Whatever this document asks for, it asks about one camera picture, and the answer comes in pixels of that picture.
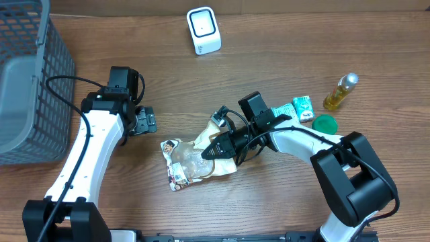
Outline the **yellow oil bottle silver cap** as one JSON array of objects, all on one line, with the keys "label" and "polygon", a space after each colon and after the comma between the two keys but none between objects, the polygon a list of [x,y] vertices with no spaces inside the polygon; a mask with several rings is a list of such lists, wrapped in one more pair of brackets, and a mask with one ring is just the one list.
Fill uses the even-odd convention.
[{"label": "yellow oil bottle silver cap", "polygon": [[323,106],[328,110],[336,110],[341,102],[349,95],[359,82],[359,77],[355,73],[349,73],[340,78],[334,90],[326,96]]}]

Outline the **brown labelled food package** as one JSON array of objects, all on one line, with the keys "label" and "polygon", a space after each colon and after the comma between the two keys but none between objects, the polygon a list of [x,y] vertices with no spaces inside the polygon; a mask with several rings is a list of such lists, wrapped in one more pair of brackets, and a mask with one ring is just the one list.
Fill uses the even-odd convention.
[{"label": "brown labelled food package", "polygon": [[178,191],[190,184],[209,177],[219,177],[237,171],[232,158],[207,160],[202,152],[220,134],[219,127],[209,121],[199,136],[190,142],[178,138],[161,143],[161,150],[167,163],[167,175],[172,191]]}]

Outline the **teal tissue pack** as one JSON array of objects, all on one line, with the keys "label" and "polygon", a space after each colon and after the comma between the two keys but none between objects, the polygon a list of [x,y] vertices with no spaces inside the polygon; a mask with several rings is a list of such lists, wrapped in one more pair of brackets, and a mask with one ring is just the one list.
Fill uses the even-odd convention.
[{"label": "teal tissue pack", "polygon": [[292,104],[296,110],[299,121],[307,122],[314,119],[314,110],[311,99],[308,95],[302,97],[294,97]]}]

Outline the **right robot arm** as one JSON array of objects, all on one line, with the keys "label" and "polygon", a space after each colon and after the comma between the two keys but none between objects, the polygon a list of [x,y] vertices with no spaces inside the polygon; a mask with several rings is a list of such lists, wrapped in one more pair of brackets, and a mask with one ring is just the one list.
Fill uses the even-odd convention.
[{"label": "right robot arm", "polygon": [[235,158],[244,162],[256,146],[293,155],[312,165],[331,213],[315,232],[288,232],[286,241],[378,241],[366,233],[370,223],[394,215],[400,206],[396,185],[367,138],[324,134],[292,120],[276,116],[258,91],[238,102],[245,126],[237,129],[222,106],[211,116],[228,131],[218,135],[202,151],[203,159]]}]

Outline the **white green snack package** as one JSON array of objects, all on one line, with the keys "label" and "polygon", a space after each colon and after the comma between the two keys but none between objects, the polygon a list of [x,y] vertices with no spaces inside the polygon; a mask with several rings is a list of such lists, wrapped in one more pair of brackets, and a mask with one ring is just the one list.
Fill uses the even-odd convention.
[{"label": "white green snack package", "polygon": [[275,117],[278,117],[281,114],[285,114],[287,116],[290,116],[292,120],[294,120],[295,122],[297,123],[300,122],[298,115],[296,113],[296,110],[292,103],[288,103],[277,108],[271,108],[271,111],[273,112]]}]

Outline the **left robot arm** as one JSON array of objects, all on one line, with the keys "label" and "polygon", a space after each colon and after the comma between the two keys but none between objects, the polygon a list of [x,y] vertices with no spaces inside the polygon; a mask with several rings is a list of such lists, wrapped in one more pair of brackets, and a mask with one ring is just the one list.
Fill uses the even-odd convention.
[{"label": "left robot arm", "polygon": [[129,137],[157,131],[154,111],[140,105],[144,77],[112,66],[106,86],[75,107],[81,122],[64,167],[43,200],[28,200],[22,221],[28,241],[141,241],[136,229],[111,229],[98,210],[110,157]]}]

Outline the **green lid white jar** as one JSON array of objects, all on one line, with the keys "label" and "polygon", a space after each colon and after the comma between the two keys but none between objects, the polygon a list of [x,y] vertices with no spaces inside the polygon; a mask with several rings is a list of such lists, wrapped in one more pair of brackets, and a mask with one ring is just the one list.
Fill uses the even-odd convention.
[{"label": "green lid white jar", "polygon": [[312,122],[312,129],[325,133],[336,134],[338,130],[337,121],[330,115],[320,115]]}]

